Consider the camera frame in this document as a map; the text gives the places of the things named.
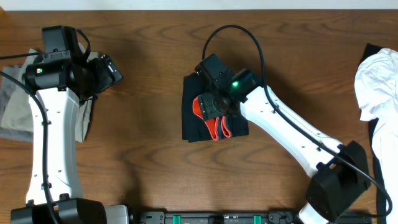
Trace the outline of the black leggings with red waistband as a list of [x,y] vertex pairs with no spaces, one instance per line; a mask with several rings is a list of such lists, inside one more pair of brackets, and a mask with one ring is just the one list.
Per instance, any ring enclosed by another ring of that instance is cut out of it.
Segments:
[[249,134],[242,116],[220,116],[205,121],[198,97],[205,92],[203,80],[195,73],[183,78],[182,139],[188,142],[218,141]]

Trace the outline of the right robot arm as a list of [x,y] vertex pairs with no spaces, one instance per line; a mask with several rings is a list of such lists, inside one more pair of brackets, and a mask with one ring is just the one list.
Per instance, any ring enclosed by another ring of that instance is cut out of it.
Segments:
[[273,137],[310,177],[307,204],[298,213],[302,223],[331,223],[349,216],[349,207],[371,185],[362,146],[355,141],[344,145],[314,128],[250,70],[198,68],[196,73],[205,92],[193,104],[205,122],[215,124],[216,134],[223,118],[241,115]]

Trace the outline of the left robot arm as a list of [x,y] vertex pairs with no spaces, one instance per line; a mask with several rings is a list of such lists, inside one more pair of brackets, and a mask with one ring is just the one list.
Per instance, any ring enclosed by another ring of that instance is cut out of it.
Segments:
[[32,177],[26,206],[11,223],[128,223],[125,205],[84,199],[76,163],[80,103],[123,79],[109,55],[87,59],[67,51],[46,54],[26,67],[18,85],[29,95],[34,127]]

